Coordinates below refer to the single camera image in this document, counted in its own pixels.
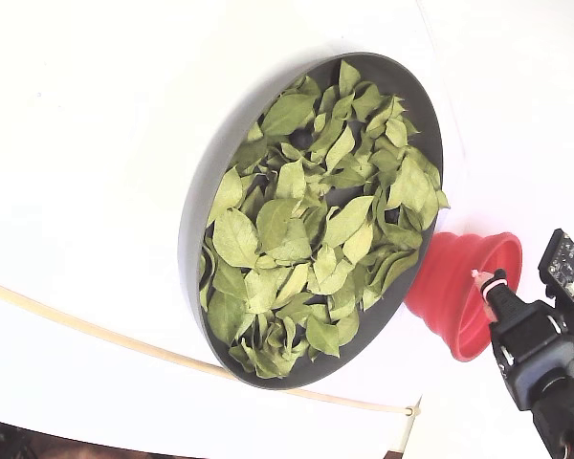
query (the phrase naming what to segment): dried leaf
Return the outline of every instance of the dried leaf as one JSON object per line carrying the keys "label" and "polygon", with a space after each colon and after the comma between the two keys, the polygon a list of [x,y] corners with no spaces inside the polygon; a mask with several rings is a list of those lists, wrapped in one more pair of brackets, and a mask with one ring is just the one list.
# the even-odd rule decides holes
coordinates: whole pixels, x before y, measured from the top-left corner
{"label": "dried leaf", "polygon": [[329,316],[332,321],[347,317],[355,309],[355,281],[349,275],[342,287],[329,299]]}
{"label": "dried leaf", "polygon": [[273,199],[263,205],[256,220],[263,251],[275,249],[283,242],[287,222],[297,205],[297,199]]}
{"label": "dried leaf", "polygon": [[329,148],[340,136],[343,127],[343,120],[330,118],[329,121],[325,124],[325,127],[323,127],[323,130],[317,139],[310,145],[310,151],[317,152]]}
{"label": "dried leaf", "polygon": [[379,88],[376,84],[371,83],[364,93],[353,101],[353,109],[355,110],[357,121],[365,122],[370,113],[377,110],[384,100],[385,97],[379,93]]}
{"label": "dried leaf", "polygon": [[289,135],[298,128],[313,109],[314,96],[290,94],[278,98],[261,123],[266,136]]}
{"label": "dried leaf", "polygon": [[315,349],[329,356],[340,357],[338,349],[338,327],[321,323],[314,317],[308,317],[306,340]]}
{"label": "dried leaf", "polygon": [[351,94],[360,79],[362,79],[362,76],[355,67],[345,60],[341,61],[341,71],[338,78],[338,87],[341,98]]}
{"label": "dried leaf", "polygon": [[329,113],[336,105],[336,100],[338,100],[338,85],[333,85],[327,88],[323,92],[321,97],[321,103],[319,105],[319,113]]}
{"label": "dried leaf", "polygon": [[323,244],[317,252],[317,259],[313,263],[313,271],[318,282],[324,282],[336,270],[336,254],[334,249]]}
{"label": "dried leaf", "polygon": [[334,248],[351,237],[364,222],[372,199],[372,196],[360,196],[349,201],[338,215],[327,222],[323,242]]}
{"label": "dried leaf", "polygon": [[228,263],[219,258],[217,263],[217,272],[212,280],[212,286],[215,290],[226,295],[235,296],[243,301],[247,299],[247,288],[245,279],[240,272],[240,268],[230,266]]}
{"label": "dried leaf", "polygon": [[398,148],[406,146],[408,143],[408,134],[404,123],[395,119],[389,118],[386,121],[386,136]]}
{"label": "dried leaf", "polygon": [[404,204],[419,212],[431,191],[433,188],[431,189],[426,174],[410,156],[406,156],[395,183],[391,186],[386,208],[397,208]]}
{"label": "dried leaf", "polygon": [[338,328],[339,346],[344,346],[355,338],[357,330],[360,328],[360,315],[357,309],[354,309],[347,317],[341,318],[336,324],[336,328]]}
{"label": "dried leaf", "polygon": [[360,228],[344,242],[344,255],[354,265],[357,264],[369,251],[372,245],[372,224],[364,222]]}
{"label": "dried leaf", "polygon": [[278,291],[276,273],[273,273],[273,270],[249,271],[245,275],[245,285],[247,313],[260,314],[272,308]]}
{"label": "dried leaf", "polygon": [[215,292],[209,303],[209,327],[212,333],[228,345],[238,338],[236,335],[243,322],[253,320],[247,314],[245,303],[235,296]]}
{"label": "dried leaf", "polygon": [[210,208],[207,227],[227,208],[234,208],[242,198],[242,183],[236,168],[228,170],[221,179],[217,194],[214,196],[212,207]]}
{"label": "dried leaf", "polygon": [[236,167],[240,173],[244,173],[250,167],[258,165],[262,158],[266,155],[266,147],[268,146],[265,138],[261,138],[254,142],[243,142],[240,144],[236,152],[233,154],[230,161],[230,167]]}
{"label": "dried leaf", "polygon": [[287,282],[278,293],[273,307],[280,307],[287,304],[294,295],[300,293],[308,280],[308,263],[296,265],[287,279]]}
{"label": "dried leaf", "polygon": [[245,198],[242,206],[240,206],[240,211],[244,213],[249,218],[249,220],[254,222],[263,205],[264,195],[261,192],[261,188],[256,186],[253,188],[253,191],[249,193],[249,196]]}
{"label": "dried leaf", "polygon": [[327,171],[331,172],[336,164],[344,157],[344,155],[350,152],[354,146],[355,139],[353,138],[351,128],[347,124],[341,136],[338,137],[325,156]]}
{"label": "dried leaf", "polygon": [[232,266],[252,268],[257,261],[257,230],[247,216],[229,208],[214,224],[212,242],[217,253]]}
{"label": "dried leaf", "polygon": [[284,165],[278,174],[276,197],[302,199],[305,191],[306,181],[301,159]]}
{"label": "dried leaf", "polygon": [[278,247],[268,251],[276,262],[282,261],[293,264],[299,260],[306,259],[312,254],[308,235],[304,222],[298,218],[292,218],[287,222],[287,232]]}

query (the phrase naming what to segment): red silicone funnel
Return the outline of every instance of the red silicone funnel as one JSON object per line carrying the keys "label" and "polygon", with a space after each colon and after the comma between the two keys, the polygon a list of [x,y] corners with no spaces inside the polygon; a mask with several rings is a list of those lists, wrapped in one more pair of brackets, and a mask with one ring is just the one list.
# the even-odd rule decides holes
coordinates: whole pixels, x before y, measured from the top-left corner
{"label": "red silicone funnel", "polygon": [[492,273],[502,268],[508,286],[515,290],[521,262],[520,241],[510,232],[488,237],[437,233],[405,302],[449,345],[453,357],[470,361],[491,342],[489,319],[472,270]]}

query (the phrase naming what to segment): round tray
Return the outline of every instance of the round tray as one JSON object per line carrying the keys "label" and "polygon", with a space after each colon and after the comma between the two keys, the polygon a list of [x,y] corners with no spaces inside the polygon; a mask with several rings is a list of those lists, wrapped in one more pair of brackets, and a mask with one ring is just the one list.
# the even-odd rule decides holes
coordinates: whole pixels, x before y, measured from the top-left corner
{"label": "round tray", "polygon": [[[338,80],[340,62],[343,58],[359,70],[362,79],[376,83],[381,93],[396,94],[404,99],[403,105],[408,110],[408,118],[421,131],[421,134],[412,138],[411,143],[438,168],[442,177],[442,140],[438,119],[425,89],[406,67],[383,55],[351,53],[337,55],[310,65],[299,74],[308,74],[318,83],[321,90],[324,90],[331,82]],[[284,76],[278,76],[276,80],[290,83],[295,79],[295,77],[287,79]],[[275,86],[273,92],[269,91],[270,86],[260,88],[257,97],[248,100],[248,104],[238,110],[240,113],[232,116],[232,125],[221,126],[223,134],[215,138],[214,145],[210,146],[207,154],[219,151],[223,151],[223,154],[220,158],[205,158],[199,170],[196,171],[194,183],[185,203],[179,233],[178,260],[182,286],[191,304],[194,317],[212,352],[239,380],[268,389],[288,389],[313,383],[338,370],[362,352],[383,330],[404,300],[419,270],[435,227],[434,220],[433,224],[422,234],[423,243],[418,262],[400,275],[374,306],[365,312],[360,311],[359,331],[354,339],[341,346],[340,358],[319,354],[314,362],[310,362],[306,356],[303,356],[297,360],[290,375],[283,379],[265,380],[258,378],[255,373],[246,373],[240,363],[228,354],[228,346],[217,339],[209,328],[206,313],[202,310],[199,300],[197,267],[210,206],[232,154],[246,136],[251,124],[259,117],[262,109],[272,103],[286,86],[288,84],[283,84],[280,91],[277,91]],[[343,198],[346,196],[336,193],[328,199],[339,203]]]}

